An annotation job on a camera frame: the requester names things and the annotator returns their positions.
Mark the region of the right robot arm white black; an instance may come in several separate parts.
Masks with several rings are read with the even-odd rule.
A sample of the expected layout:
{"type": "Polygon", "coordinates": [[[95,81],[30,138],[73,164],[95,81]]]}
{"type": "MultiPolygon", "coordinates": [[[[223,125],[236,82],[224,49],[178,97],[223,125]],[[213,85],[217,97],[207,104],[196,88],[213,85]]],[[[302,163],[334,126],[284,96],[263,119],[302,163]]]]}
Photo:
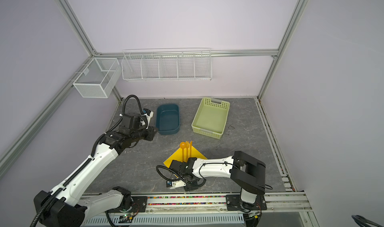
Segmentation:
{"type": "Polygon", "coordinates": [[[203,187],[207,178],[231,179],[241,188],[240,198],[227,206],[243,213],[249,213],[257,205],[257,198],[273,188],[266,184],[266,164],[242,151],[221,159],[201,159],[192,157],[187,162],[173,160],[166,170],[174,175],[167,178],[170,189],[184,188],[186,192],[203,187]]]}

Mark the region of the orange plastic fork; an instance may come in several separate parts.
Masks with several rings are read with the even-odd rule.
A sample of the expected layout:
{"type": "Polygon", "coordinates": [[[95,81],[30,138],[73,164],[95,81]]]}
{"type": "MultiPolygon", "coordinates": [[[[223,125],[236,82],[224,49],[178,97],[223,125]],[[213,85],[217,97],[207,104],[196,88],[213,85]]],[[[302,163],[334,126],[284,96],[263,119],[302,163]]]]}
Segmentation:
{"type": "Polygon", "coordinates": [[[185,148],[185,162],[187,162],[188,159],[189,159],[189,142],[186,141],[185,143],[186,143],[186,148],[185,148]]]}

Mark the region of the orange plastic knife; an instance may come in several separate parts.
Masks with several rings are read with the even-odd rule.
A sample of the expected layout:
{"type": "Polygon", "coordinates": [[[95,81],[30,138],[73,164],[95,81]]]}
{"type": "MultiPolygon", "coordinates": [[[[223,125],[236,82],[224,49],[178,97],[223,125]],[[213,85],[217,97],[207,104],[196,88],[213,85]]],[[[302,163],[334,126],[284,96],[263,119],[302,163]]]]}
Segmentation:
{"type": "Polygon", "coordinates": [[[193,147],[193,141],[190,141],[190,143],[189,143],[189,158],[192,157],[192,147],[193,147]]]}

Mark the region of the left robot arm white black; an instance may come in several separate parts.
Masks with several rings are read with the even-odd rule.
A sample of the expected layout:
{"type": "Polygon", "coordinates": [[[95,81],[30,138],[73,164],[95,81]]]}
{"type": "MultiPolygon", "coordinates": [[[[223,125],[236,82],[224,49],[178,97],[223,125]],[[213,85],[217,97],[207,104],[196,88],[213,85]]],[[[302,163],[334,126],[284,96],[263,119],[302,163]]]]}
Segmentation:
{"type": "Polygon", "coordinates": [[[103,171],[125,149],[135,147],[140,140],[152,141],[158,129],[150,126],[154,113],[139,105],[139,113],[127,114],[123,102],[119,121],[95,141],[91,154],[66,179],[49,192],[40,191],[34,198],[36,215],[31,222],[46,227],[80,227],[88,219],[112,209],[128,212],[133,208],[131,192],[114,187],[109,192],[89,200],[82,195],[103,171]]]}

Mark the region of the yellow paper napkin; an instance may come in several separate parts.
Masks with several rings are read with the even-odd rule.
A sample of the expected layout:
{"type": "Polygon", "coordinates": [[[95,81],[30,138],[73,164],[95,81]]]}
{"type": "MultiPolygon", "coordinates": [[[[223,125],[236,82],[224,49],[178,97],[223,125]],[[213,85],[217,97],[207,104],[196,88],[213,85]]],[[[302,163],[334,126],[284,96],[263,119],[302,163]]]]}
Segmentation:
{"type": "Polygon", "coordinates": [[[164,165],[169,168],[172,161],[186,163],[189,158],[207,159],[192,145],[192,142],[181,142],[179,148],[164,161],[164,165]]]}

